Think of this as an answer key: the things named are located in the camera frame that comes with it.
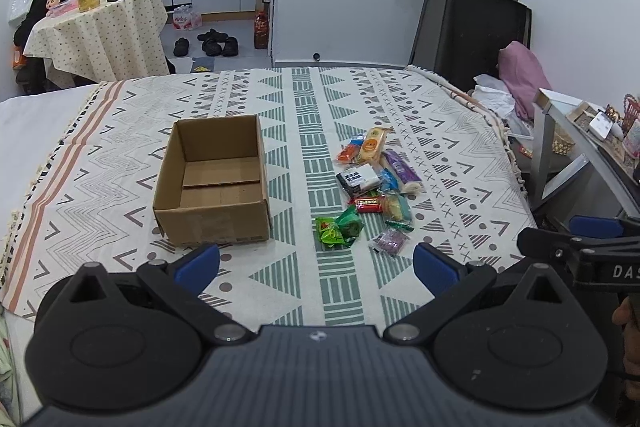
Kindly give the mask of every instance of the round table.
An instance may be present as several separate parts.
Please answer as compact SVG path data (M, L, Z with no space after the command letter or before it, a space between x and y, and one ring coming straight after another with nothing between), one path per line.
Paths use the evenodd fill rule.
M162 0L100 0L93 10L38 21L24 54L50 59L47 77L61 88L74 87L72 74L94 82L165 75L165 24Z

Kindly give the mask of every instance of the red basket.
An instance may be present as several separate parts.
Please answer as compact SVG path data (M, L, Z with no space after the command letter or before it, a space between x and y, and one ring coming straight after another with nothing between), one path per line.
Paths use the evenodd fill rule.
M631 94L625 97L625 120L622 122L622 132L626 135L631 126L640 116L640 103Z

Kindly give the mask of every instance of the blue gripper pad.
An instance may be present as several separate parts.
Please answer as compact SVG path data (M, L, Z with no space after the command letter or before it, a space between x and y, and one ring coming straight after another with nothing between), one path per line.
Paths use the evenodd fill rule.
M437 297L458 283L466 268L431 245L420 243L414 249L414 273Z
M188 263L180 266L174 274L174 281L192 295L200 295L218 275L220 250L211 245Z
M607 217L574 216L569 220L569 230L574 235L594 239L622 237L625 229L617 219Z

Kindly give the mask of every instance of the pink pillow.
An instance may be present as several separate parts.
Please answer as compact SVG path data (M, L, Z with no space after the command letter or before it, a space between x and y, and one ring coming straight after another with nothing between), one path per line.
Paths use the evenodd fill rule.
M536 55L524 44L513 41L498 52L498 73L516 100L516 114L533 120L533 99L538 88L551 89Z

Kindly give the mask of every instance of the human hand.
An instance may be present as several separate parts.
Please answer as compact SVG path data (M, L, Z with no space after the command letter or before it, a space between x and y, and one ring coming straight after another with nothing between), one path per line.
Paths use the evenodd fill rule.
M617 326L625 326L625 372L630 375L640 376L640 331L634 320L634 312L631 309L629 297L613 312L612 322ZM640 401L640 382L626 380L626 395L631 400Z

